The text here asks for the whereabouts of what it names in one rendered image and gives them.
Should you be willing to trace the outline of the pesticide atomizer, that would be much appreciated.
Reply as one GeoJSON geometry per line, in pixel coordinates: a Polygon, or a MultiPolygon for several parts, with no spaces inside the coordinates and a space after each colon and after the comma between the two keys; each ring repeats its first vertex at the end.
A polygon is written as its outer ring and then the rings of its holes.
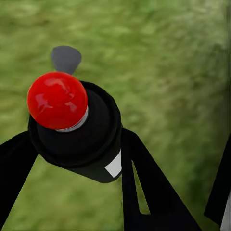
{"type": "Polygon", "coordinates": [[[61,45],[51,51],[56,72],[30,85],[30,141],[45,161],[101,183],[122,175],[121,113],[112,96],[74,76],[80,52],[61,45]]]}

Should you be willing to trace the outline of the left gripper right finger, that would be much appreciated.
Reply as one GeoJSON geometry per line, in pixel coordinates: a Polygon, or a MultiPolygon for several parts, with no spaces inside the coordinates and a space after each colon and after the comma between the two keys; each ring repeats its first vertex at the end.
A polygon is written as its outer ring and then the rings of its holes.
{"type": "Polygon", "coordinates": [[[200,231],[200,227],[136,133],[122,128],[124,231],[200,231]],[[134,162],[151,214],[139,210],[134,162]]]}

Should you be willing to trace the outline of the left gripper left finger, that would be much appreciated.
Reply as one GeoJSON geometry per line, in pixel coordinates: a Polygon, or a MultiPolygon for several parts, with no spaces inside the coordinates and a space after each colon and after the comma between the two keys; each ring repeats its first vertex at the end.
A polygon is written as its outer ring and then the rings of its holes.
{"type": "Polygon", "coordinates": [[[37,156],[28,131],[0,145],[0,231],[37,156]]]}

